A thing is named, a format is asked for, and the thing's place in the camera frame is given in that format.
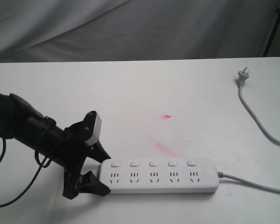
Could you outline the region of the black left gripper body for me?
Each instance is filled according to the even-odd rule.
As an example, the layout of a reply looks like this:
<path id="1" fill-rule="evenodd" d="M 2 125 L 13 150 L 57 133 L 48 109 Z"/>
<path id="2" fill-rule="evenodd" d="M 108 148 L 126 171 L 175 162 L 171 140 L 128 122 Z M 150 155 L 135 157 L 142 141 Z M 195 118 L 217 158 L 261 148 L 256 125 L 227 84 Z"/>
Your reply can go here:
<path id="1" fill-rule="evenodd" d="M 56 162 L 61 161 L 64 168 L 63 196 L 68 199 L 74 199 L 79 194 L 77 182 L 83 175 L 81 170 L 87 158 L 88 148 L 84 141 L 90 137 L 90 128 L 91 123 L 86 118 L 65 128 L 65 140 L 53 151 L 61 156 Z"/>

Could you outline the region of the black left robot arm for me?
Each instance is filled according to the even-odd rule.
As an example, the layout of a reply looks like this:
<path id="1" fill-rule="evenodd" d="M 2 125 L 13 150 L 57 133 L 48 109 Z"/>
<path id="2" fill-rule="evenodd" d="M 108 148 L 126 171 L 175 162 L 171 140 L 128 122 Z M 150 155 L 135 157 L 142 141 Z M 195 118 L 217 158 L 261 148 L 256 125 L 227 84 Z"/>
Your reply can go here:
<path id="1" fill-rule="evenodd" d="M 106 196 L 110 189 L 91 171 L 82 175 L 86 158 L 99 163 L 110 158 L 99 142 L 102 120 L 90 111 L 82 121 L 61 129 L 23 98 L 0 93 L 0 138 L 16 139 L 35 151 L 35 160 L 43 155 L 63 167 L 63 196 L 73 199 L 80 193 Z"/>

